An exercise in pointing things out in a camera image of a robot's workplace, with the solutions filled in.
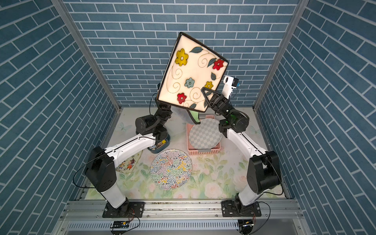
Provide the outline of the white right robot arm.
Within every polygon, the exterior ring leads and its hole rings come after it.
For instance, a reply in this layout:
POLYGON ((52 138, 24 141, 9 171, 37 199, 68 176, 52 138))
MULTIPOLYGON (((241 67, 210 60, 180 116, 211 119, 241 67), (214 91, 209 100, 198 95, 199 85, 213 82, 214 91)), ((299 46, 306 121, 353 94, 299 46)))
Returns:
POLYGON ((250 206, 264 193, 269 193, 282 183, 279 156, 274 151, 260 147, 245 133, 249 116, 234 108, 228 98, 209 88, 202 88, 201 92, 205 99, 204 105, 224 117, 219 122, 219 132, 249 158, 247 186, 237 194, 235 201, 238 208, 250 206))

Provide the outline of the round multicolour squiggle plate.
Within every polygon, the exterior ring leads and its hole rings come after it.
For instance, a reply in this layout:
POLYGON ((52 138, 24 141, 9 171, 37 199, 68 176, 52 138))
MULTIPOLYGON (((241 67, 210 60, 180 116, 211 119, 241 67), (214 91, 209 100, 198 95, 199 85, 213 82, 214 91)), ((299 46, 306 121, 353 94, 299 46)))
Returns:
POLYGON ((191 158, 184 151, 169 149, 159 153, 150 167, 150 177, 163 190, 174 190, 186 184, 192 174, 191 158))

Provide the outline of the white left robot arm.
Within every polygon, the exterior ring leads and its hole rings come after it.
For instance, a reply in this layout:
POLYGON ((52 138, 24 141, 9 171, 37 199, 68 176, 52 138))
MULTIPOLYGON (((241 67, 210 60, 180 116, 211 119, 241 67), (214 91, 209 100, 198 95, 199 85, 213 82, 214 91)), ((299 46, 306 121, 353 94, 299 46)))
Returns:
POLYGON ((114 209, 127 207, 127 198, 116 184, 116 168, 131 156, 161 144, 168 137, 165 123, 171 118, 171 106, 156 103, 155 114, 136 119, 136 136, 106 149, 95 147, 84 166, 86 177, 114 209))

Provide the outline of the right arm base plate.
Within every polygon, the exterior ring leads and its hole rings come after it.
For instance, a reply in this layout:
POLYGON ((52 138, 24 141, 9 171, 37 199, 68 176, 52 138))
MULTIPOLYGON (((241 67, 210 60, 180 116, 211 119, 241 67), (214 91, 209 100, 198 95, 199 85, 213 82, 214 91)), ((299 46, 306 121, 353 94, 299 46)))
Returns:
POLYGON ((259 203, 244 206, 240 200, 225 200, 221 202, 223 217, 260 217, 261 211, 259 203))

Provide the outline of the square floral plate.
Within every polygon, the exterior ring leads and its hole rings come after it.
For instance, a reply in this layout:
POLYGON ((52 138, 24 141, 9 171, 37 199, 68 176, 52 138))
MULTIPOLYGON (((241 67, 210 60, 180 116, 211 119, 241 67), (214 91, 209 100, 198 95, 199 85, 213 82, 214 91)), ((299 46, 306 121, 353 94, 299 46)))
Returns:
POLYGON ((157 94, 163 104, 205 112, 201 89, 216 91, 229 61, 184 32, 178 34, 157 94))

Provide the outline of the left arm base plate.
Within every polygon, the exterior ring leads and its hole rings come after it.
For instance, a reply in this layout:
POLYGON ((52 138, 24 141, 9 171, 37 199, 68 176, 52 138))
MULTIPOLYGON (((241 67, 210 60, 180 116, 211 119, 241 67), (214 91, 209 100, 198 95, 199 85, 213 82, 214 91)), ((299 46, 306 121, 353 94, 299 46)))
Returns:
POLYGON ((103 218, 125 218, 138 217, 142 218, 145 208, 144 201, 129 201, 128 199, 118 208, 114 208, 109 202, 106 203, 103 218))

